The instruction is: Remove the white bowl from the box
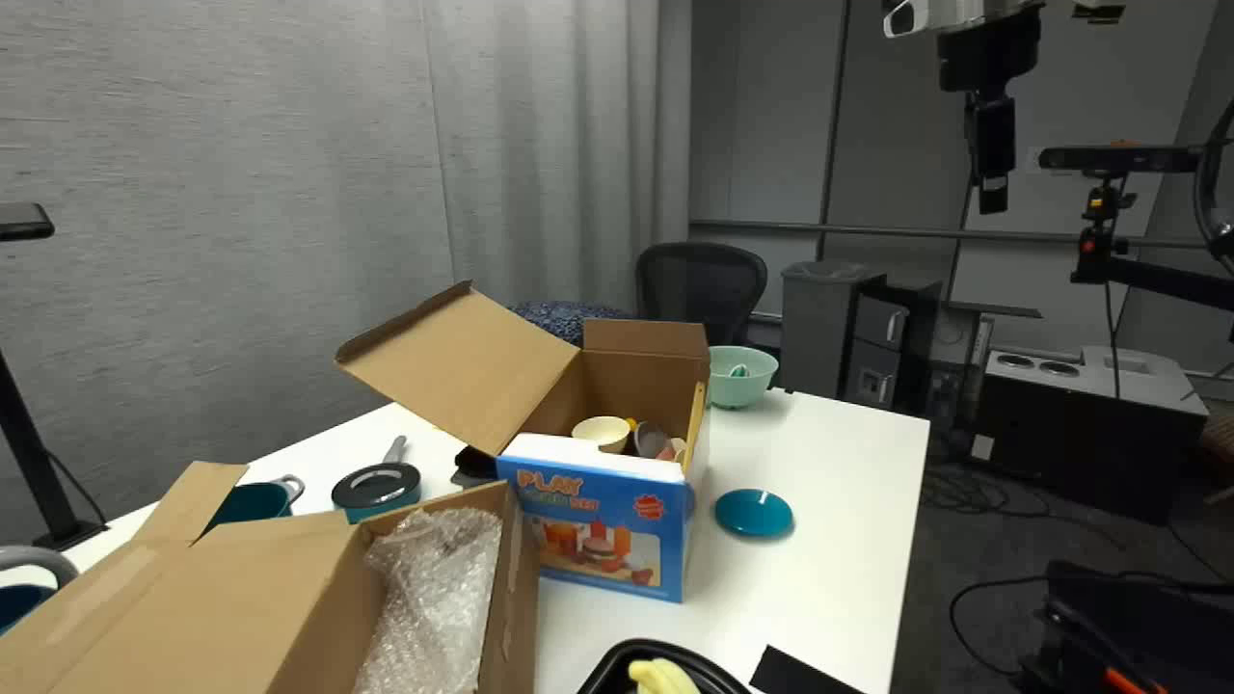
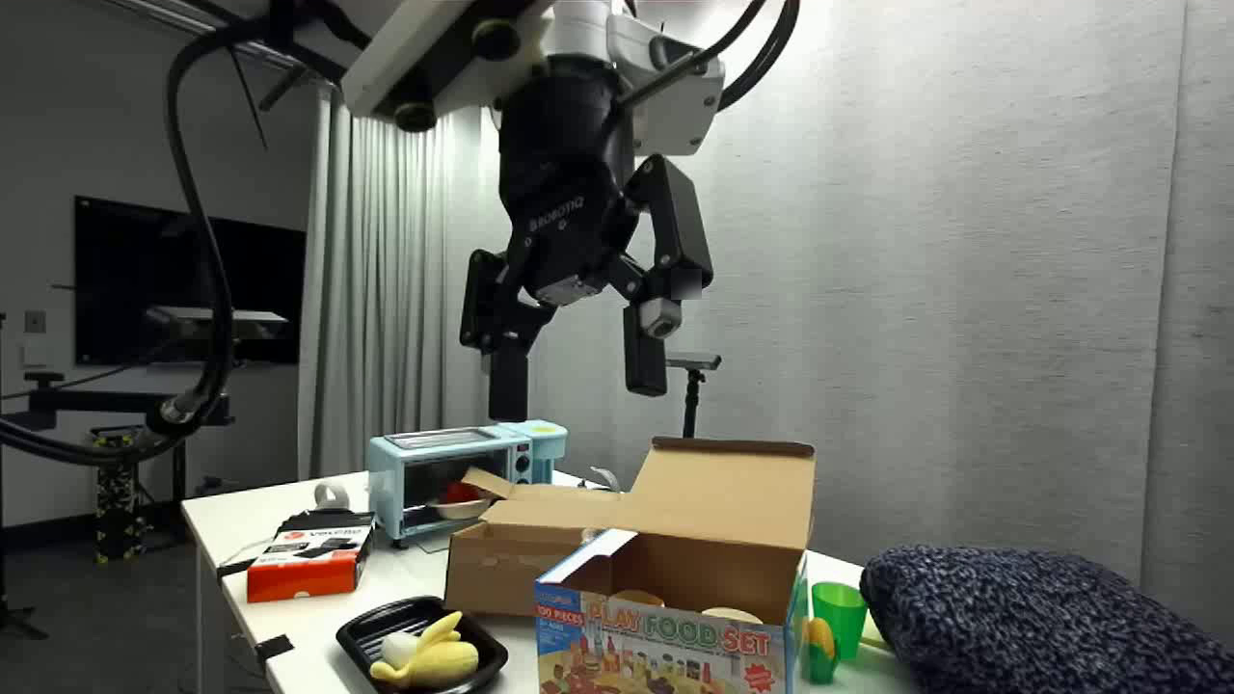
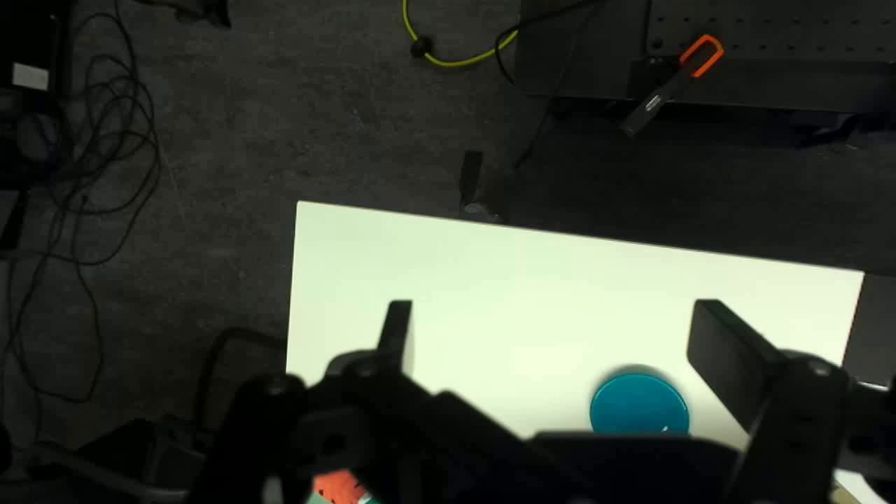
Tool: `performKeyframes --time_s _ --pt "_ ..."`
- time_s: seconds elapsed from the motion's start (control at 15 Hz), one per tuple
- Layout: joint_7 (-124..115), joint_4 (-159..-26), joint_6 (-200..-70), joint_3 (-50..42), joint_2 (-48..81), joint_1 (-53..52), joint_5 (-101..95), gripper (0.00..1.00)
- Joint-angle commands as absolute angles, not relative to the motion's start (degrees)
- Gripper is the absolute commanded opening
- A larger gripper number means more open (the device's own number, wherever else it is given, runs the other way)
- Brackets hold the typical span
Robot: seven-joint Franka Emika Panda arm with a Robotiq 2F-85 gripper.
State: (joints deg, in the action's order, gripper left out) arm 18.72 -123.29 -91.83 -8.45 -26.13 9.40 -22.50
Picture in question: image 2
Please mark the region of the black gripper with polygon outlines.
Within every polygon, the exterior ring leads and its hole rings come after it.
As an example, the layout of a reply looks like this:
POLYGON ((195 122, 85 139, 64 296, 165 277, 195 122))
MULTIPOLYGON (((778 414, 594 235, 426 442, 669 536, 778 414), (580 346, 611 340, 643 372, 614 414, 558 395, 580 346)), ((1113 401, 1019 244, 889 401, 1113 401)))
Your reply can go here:
POLYGON ((487 356, 492 418, 530 418, 530 351, 552 310, 614 287, 624 310, 624 391, 669 395, 664 343, 683 296, 715 283, 693 182, 664 156, 638 157, 614 65, 549 57, 503 104, 499 197, 506 253, 467 257, 461 343, 487 356))

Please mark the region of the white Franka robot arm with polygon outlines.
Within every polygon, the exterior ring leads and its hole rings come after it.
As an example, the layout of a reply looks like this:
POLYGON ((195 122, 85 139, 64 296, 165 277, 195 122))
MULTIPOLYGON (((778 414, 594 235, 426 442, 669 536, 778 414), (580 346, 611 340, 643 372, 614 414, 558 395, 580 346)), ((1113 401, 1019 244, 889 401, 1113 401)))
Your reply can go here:
POLYGON ((467 257, 461 340, 492 361, 492 414, 530 414, 530 351, 566 304, 624 296, 624 386, 669 391, 664 340, 715 283, 678 169, 720 108, 724 65, 614 0, 402 0, 343 72, 343 104, 402 131, 499 116, 511 244, 467 257))

